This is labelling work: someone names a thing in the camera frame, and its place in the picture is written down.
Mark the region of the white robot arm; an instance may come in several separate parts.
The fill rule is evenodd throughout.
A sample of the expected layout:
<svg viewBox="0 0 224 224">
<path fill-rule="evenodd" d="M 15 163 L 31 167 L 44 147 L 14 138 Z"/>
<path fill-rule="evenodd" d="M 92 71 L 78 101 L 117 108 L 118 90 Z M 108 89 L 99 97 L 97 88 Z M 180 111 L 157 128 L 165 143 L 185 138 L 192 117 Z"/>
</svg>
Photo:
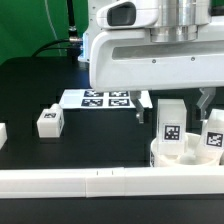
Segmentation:
<svg viewBox="0 0 224 224">
<path fill-rule="evenodd" d="M 129 91 L 198 88 L 200 117 L 224 86 L 224 6 L 212 0 L 87 0 L 83 53 L 90 86 Z"/>
</svg>

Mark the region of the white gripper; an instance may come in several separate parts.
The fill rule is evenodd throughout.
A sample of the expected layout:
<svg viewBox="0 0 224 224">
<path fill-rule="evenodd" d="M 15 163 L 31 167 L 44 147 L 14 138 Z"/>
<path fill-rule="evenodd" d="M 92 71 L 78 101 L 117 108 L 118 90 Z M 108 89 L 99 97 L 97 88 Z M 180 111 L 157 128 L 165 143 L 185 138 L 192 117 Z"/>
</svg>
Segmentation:
<svg viewBox="0 0 224 224">
<path fill-rule="evenodd" d="M 140 90 L 224 85 L 224 6 L 212 0 L 88 0 L 90 85 Z"/>
</svg>

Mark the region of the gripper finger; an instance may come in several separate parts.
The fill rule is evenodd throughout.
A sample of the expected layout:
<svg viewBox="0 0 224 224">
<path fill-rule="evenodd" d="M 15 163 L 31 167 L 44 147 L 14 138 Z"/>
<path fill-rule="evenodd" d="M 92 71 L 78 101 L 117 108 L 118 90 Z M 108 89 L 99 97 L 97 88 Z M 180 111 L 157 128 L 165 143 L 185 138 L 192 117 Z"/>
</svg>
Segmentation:
<svg viewBox="0 0 224 224">
<path fill-rule="evenodd" d="M 200 120 L 205 120 L 207 115 L 207 108 L 216 95 L 215 87 L 202 87 L 199 89 L 201 97 L 197 102 L 197 117 Z"/>
</svg>

